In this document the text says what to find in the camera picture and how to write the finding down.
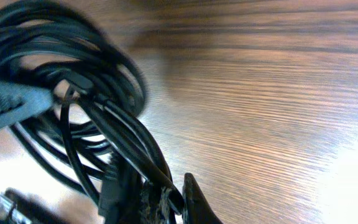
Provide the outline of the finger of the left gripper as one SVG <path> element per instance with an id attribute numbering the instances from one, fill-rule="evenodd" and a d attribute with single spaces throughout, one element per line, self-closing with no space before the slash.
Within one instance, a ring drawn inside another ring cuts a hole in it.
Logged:
<path id="1" fill-rule="evenodd" d="M 37 116 L 52 106 L 50 90 L 0 80 L 0 129 Z"/>

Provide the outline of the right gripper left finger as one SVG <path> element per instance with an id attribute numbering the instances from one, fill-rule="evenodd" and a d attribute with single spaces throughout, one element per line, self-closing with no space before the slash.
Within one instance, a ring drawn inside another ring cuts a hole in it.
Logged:
<path id="1" fill-rule="evenodd" d="M 172 205 L 177 188 L 173 182 L 165 185 L 145 182 L 140 191 L 140 223 L 177 224 L 175 206 Z"/>

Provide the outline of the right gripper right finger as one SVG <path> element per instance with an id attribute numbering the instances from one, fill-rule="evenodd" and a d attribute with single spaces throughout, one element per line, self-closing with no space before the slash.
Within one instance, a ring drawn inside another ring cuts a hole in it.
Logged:
<path id="1" fill-rule="evenodd" d="M 182 194 L 185 201 L 184 224 L 223 224 L 209 206 L 200 186 L 191 173 L 184 176 Z"/>

